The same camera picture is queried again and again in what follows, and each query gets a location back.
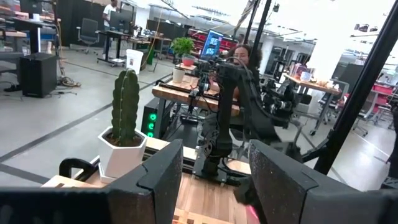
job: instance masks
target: monitor screen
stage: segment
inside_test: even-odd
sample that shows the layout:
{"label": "monitor screen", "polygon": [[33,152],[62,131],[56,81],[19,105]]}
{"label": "monitor screen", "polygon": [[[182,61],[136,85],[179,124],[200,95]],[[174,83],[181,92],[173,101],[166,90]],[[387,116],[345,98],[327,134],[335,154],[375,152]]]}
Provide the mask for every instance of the monitor screen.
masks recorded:
{"label": "monitor screen", "polygon": [[215,56],[218,54],[218,49],[220,49],[221,41],[223,40],[223,34],[215,32],[213,30],[209,31],[205,46],[202,50],[202,56]]}

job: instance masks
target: green led light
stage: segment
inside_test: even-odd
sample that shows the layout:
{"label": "green led light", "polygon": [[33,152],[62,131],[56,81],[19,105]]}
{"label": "green led light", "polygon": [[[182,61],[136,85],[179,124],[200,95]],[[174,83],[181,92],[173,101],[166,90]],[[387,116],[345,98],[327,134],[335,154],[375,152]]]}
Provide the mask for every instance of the green led light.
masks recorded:
{"label": "green led light", "polygon": [[151,120],[151,121],[155,121],[156,120],[156,114],[150,114],[149,115],[149,119]]}
{"label": "green led light", "polygon": [[154,126],[155,126],[155,125],[154,125],[153,123],[149,123],[149,124],[148,124],[148,129],[149,129],[149,130],[153,130],[153,129],[154,129]]}

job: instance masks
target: potted plant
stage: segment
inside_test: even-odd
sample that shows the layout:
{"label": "potted plant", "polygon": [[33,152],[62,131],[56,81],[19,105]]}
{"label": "potted plant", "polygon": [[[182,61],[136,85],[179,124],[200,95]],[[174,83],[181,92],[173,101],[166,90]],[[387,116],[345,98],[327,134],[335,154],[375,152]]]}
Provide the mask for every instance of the potted plant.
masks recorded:
{"label": "potted plant", "polygon": [[[172,49],[174,54],[182,59],[182,63],[186,66],[192,66],[195,58],[190,55],[193,49],[193,41],[191,38],[179,37],[173,40]],[[181,67],[175,67],[173,69],[173,82],[181,83],[185,70]]]}
{"label": "potted plant", "polygon": [[112,126],[98,136],[103,142],[99,148],[102,182],[110,183],[141,164],[148,137],[136,129],[138,102],[135,71],[122,71],[114,82]]}

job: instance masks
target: concrete floor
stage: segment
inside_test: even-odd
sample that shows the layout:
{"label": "concrete floor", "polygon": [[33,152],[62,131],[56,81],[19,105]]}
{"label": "concrete floor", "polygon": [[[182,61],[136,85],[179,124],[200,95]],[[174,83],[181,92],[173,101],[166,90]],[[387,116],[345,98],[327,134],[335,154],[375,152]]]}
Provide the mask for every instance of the concrete floor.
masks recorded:
{"label": "concrete floor", "polygon": [[[5,93],[7,83],[0,83],[0,186],[40,186],[58,174],[59,163],[67,157],[87,161],[98,155],[97,136],[109,126],[114,79],[122,68],[111,68],[104,62],[96,63],[96,56],[71,50],[63,52],[67,58],[66,75],[82,84],[81,88],[63,91],[66,94],[45,99],[21,97],[21,92]],[[172,73],[169,61],[159,61],[139,74],[140,102],[137,128],[141,128],[142,110],[153,99],[154,82]],[[16,77],[4,74],[1,81],[16,82]],[[308,134],[314,121],[307,123],[303,133]],[[395,132],[387,123],[379,126],[363,124],[369,134],[363,139],[350,133],[336,158],[329,176],[358,190],[378,189],[387,175],[384,161],[391,153]],[[332,123],[321,125],[310,139],[315,145],[322,142]],[[277,129],[283,140],[291,140],[295,127]],[[310,149],[303,137],[298,140],[302,153]],[[316,160],[307,163],[312,167]]]}

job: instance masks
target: black pole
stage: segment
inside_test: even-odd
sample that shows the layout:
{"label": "black pole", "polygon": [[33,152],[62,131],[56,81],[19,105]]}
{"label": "black pole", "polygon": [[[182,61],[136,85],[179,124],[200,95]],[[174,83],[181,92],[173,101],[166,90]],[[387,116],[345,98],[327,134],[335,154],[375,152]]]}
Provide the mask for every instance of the black pole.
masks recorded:
{"label": "black pole", "polygon": [[259,7],[259,4],[260,4],[260,0],[255,0],[254,5],[253,5],[253,11],[251,12],[251,16],[250,16],[248,29],[246,30],[246,35],[244,36],[244,41],[243,41],[244,44],[248,44],[248,39],[249,39],[249,35],[250,35],[250,30],[251,30],[251,24],[253,23],[254,16],[256,15],[257,8]]}
{"label": "black pole", "polygon": [[[260,38],[262,35],[262,30],[264,29],[264,25],[266,24],[267,21],[267,16],[268,16],[268,11],[269,7],[271,6],[271,0],[267,0],[266,6],[264,7],[264,12],[262,12],[262,17],[260,20],[259,28],[257,30],[256,38],[254,39],[254,45],[253,45],[253,50],[257,50],[259,43],[260,43]],[[252,65],[254,62],[254,54],[250,55],[250,60],[249,64]]]}
{"label": "black pole", "polygon": [[368,59],[365,61],[346,106],[331,130],[329,141],[326,143],[327,150],[320,155],[315,164],[315,170],[325,175],[328,174],[397,39],[398,1],[395,1]]}

